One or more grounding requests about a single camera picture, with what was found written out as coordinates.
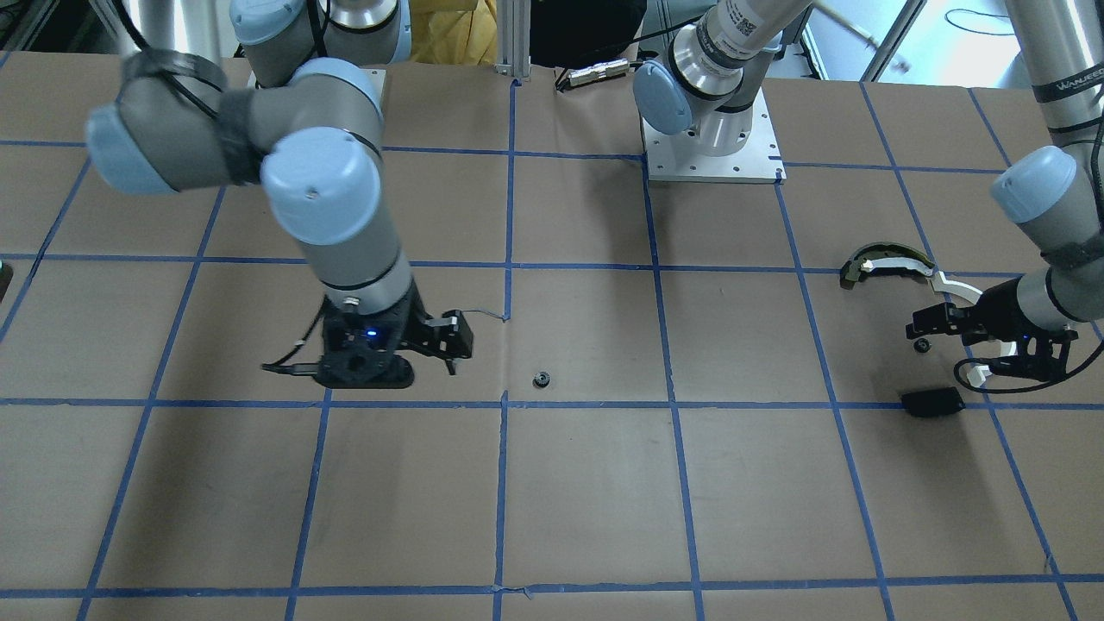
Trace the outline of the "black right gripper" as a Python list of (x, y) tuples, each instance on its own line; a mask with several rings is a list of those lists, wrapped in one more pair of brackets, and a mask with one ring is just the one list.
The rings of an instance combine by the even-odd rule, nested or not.
[(315, 373), (317, 385), (330, 389), (404, 389), (415, 373), (399, 351), (425, 356), (422, 322), (429, 318), (417, 285), (411, 284), (397, 303), (373, 314), (340, 310), (331, 299), (321, 304), (323, 352)]

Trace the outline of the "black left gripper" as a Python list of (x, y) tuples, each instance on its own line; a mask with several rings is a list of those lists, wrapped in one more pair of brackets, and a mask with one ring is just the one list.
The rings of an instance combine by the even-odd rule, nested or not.
[(1057, 304), (1048, 278), (1010, 278), (983, 292), (970, 315), (990, 341), (1017, 352), (986, 362), (996, 376), (1060, 382), (1069, 376), (1074, 319)]

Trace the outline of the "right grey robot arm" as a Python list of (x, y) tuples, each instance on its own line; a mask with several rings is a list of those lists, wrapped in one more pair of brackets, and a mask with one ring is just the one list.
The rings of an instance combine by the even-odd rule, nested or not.
[(433, 329), (384, 200), (381, 94), (364, 71), (408, 50), (404, 7), (233, 1), (248, 88), (231, 85), (216, 54), (170, 48), (123, 1), (113, 10), (132, 48), (116, 101), (86, 124), (103, 181), (126, 194), (258, 185), (323, 286), (319, 361), (265, 369), (331, 389), (410, 386), (399, 350), (426, 352)]

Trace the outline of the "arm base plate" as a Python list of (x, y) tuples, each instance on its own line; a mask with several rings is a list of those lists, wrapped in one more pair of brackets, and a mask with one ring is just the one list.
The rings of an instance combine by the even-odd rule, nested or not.
[(713, 110), (678, 135), (665, 135), (646, 119), (640, 129), (652, 181), (781, 185), (787, 179), (762, 91), (749, 109)]
[[(364, 75), (367, 75), (367, 82), (376, 91), (379, 98), (382, 98), (386, 94), (386, 70), (382, 69), (362, 69)], [(246, 88), (256, 88), (257, 81), (255, 72), (250, 71), (248, 77), (245, 78), (243, 85)]]

